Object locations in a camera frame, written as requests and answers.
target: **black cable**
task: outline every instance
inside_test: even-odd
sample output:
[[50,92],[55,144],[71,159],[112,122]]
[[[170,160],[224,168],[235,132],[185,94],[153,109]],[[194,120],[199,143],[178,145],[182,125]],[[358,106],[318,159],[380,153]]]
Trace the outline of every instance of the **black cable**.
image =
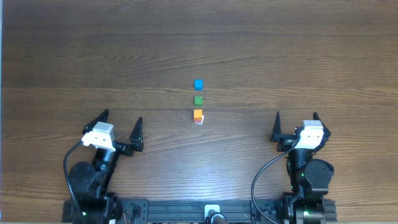
[[274,158],[273,160],[269,161],[265,166],[263,166],[260,171],[257,173],[257,175],[254,177],[253,182],[251,184],[251,200],[253,201],[254,206],[256,207],[257,211],[259,211],[259,213],[263,216],[266,217],[270,222],[272,222],[273,224],[280,224],[275,222],[273,219],[269,218],[268,215],[264,214],[261,209],[258,207],[256,200],[254,199],[254,185],[256,184],[257,179],[259,178],[259,176],[261,175],[262,171],[264,171],[267,167],[269,167],[271,164],[273,164],[275,161],[277,161],[278,159],[286,156],[291,150],[294,149],[294,147],[296,147],[296,145],[299,143],[300,137],[297,138],[297,140],[293,143],[292,147],[290,149],[288,149],[287,151],[285,151],[284,153],[282,153],[281,155],[277,156],[276,158]]
[[69,191],[70,191],[70,195],[72,196],[72,200],[73,200],[73,202],[75,203],[75,206],[76,206],[77,214],[78,214],[79,217],[81,217],[81,222],[82,222],[83,224],[85,224],[85,221],[84,221],[83,214],[82,214],[82,212],[81,212],[79,203],[78,203],[78,201],[77,201],[77,199],[76,199],[76,196],[75,196],[75,194],[73,193],[72,187],[71,187],[71,185],[70,185],[70,180],[69,180],[69,175],[68,175],[68,166],[67,166],[69,155],[70,155],[77,147],[79,147],[81,144],[82,144],[82,141],[80,140],[78,143],[75,144],[75,146],[73,146],[71,149],[69,149],[69,151],[67,152],[67,154],[66,154],[65,157],[63,158],[63,171],[64,171],[64,173],[65,173],[65,179],[67,180],[67,185],[68,185],[68,188],[69,188]]

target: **block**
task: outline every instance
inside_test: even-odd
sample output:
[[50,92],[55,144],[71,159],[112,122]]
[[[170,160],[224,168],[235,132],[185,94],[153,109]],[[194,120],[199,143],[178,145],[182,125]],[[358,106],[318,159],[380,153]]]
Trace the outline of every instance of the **block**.
[[200,120],[201,117],[203,116],[203,110],[193,110],[193,120]]
[[194,104],[195,106],[203,106],[203,97],[195,96]]
[[195,90],[203,90],[203,80],[195,80]]

